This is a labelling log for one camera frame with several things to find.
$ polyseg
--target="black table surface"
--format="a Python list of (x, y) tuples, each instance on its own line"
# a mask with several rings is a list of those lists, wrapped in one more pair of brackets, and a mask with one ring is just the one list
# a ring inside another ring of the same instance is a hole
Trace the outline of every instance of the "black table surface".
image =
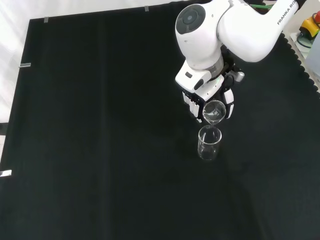
[(0, 179), (4, 240), (320, 236), (317, 89), (281, 35), (246, 76), (215, 162), (175, 76), (175, 2), (32, 19)]

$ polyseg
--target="franka logo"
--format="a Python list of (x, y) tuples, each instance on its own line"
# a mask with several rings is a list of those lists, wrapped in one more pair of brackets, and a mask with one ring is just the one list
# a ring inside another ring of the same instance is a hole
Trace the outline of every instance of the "franka logo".
[(293, 5), (296, 4), (296, 0), (294, 0), (291, 4), (290, 4), (290, 8), (288, 8), (287, 10), (285, 10), (284, 14), (282, 15), (281, 19), (279, 19), (278, 21), (278, 25), (282, 22), (282, 20), (286, 17), (286, 15), (288, 14), (288, 12), (291, 10), (291, 8), (293, 7)]

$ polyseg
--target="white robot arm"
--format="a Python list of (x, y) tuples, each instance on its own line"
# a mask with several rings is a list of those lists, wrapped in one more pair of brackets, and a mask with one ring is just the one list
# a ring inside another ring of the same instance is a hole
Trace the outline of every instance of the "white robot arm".
[(185, 62), (175, 80), (183, 99), (200, 119), (203, 105), (216, 98), (225, 103), (229, 118), (234, 97), (226, 78), (241, 81), (243, 72), (226, 66), (221, 46), (247, 62), (258, 62), (274, 47), (281, 31), (306, 0), (277, 0), (265, 15), (242, 0), (212, 0), (192, 4), (178, 15), (175, 33)]

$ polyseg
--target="white wall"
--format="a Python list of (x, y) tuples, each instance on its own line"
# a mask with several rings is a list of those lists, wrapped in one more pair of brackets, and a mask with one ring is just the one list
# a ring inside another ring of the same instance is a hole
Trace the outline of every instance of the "white wall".
[[(9, 120), (30, 19), (152, 6), (174, 1), (178, 0), (0, 0), (0, 123)], [(320, 10), (318, 1), (307, 0), (286, 30), (297, 31), (303, 19)]]

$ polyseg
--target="clear glass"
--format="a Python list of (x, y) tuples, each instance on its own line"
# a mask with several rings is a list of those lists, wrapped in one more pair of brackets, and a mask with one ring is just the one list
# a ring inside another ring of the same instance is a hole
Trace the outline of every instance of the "clear glass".
[(203, 160), (216, 159), (222, 138), (221, 131), (212, 125), (206, 125), (198, 134), (198, 155)]
[(226, 106), (218, 100), (208, 102), (202, 111), (203, 118), (210, 124), (216, 125), (225, 118), (227, 113)]

